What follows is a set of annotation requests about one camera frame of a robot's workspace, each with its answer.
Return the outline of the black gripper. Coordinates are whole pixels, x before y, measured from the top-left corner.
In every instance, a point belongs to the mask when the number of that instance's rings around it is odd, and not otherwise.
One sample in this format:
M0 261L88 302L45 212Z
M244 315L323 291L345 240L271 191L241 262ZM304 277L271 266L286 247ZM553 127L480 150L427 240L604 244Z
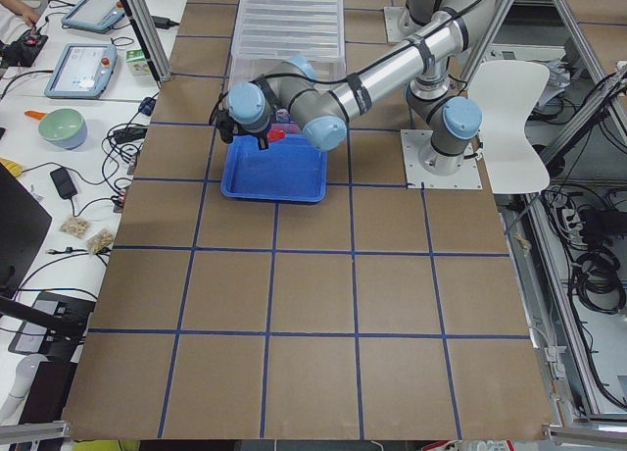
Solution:
M227 110L222 108L217 109L217 130L219 131L220 139L225 144L231 144L235 136L245 134L245 129L230 116ZM267 130L255 132L254 136L257 138L258 148L267 150L269 147Z

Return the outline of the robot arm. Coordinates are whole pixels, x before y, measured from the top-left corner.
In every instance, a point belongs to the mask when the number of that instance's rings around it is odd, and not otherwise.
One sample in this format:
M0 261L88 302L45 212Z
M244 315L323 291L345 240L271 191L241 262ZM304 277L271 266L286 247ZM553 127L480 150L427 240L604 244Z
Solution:
M223 142L253 135L262 150L274 114L286 111L303 136L320 151L347 137L352 119L404 86L410 106L420 115L435 113L449 98L448 61L486 32L496 0L406 0L405 12L416 30L356 73L317 90L311 63L296 55L265 74L240 82L219 96L209 121Z

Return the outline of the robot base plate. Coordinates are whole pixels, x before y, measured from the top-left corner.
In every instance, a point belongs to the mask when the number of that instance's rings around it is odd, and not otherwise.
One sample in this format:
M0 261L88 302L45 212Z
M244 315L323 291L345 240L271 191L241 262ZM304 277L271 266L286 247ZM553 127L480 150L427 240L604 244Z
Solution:
M385 7L383 14L388 43L398 43L418 30L406 7Z
M472 144L467 141L460 155L444 156L432 147L431 134L425 129L401 130L407 188L481 190Z

